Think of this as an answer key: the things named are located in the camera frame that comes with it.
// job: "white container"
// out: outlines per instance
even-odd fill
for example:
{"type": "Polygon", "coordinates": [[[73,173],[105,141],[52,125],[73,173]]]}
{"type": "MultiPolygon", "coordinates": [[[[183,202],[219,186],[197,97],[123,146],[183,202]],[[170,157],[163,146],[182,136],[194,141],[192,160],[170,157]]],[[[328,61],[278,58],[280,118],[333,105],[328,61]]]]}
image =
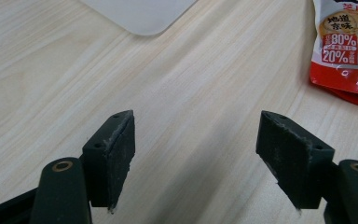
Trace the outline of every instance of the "white container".
{"type": "Polygon", "coordinates": [[[197,0],[81,0],[136,35],[155,35],[197,0]]]}

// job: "translucent plastic lid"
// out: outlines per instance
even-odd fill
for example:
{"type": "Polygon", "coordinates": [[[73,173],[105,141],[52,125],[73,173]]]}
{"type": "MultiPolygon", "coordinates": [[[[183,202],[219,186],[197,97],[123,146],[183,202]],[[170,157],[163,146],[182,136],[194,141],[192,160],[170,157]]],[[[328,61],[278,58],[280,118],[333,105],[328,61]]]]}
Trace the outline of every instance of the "translucent plastic lid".
{"type": "Polygon", "coordinates": [[[197,0],[81,0],[136,35],[155,35],[197,0]]]}

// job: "red food package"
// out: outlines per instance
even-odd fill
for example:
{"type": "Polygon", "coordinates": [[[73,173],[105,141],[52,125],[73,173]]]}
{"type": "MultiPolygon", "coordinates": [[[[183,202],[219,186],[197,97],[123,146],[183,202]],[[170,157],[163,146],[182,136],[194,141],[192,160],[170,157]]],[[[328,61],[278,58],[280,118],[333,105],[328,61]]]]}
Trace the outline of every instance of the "red food package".
{"type": "Polygon", "coordinates": [[[313,2],[318,36],[310,80],[358,105],[358,1],[313,2]]]}

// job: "wooden table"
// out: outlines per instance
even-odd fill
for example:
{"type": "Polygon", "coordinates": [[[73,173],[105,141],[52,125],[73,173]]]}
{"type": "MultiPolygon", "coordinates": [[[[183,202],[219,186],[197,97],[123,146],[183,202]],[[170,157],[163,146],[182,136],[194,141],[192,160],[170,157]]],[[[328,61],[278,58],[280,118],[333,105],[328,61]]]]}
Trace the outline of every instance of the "wooden table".
{"type": "Polygon", "coordinates": [[[358,160],[358,106],[309,82],[313,20],[311,1],[199,0],[145,37],[76,0],[0,0],[0,203],[133,109],[137,151],[95,223],[323,223],[255,154],[269,110],[358,160]]]}

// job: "tabletop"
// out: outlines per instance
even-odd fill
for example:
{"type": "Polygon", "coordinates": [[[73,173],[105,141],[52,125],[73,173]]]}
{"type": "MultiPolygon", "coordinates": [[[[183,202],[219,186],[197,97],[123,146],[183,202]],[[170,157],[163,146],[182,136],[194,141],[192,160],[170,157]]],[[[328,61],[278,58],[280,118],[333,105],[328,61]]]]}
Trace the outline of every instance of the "tabletop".
{"type": "Polygon", "coordinates": [[[358,105],[310,84],[311,0],[199,0],[133,35],[77,0],[0,0],[0,203],[132,109],[136,153],[95,223],[324,223],[255,154],[260,112],[358,160],[358,105]]]}

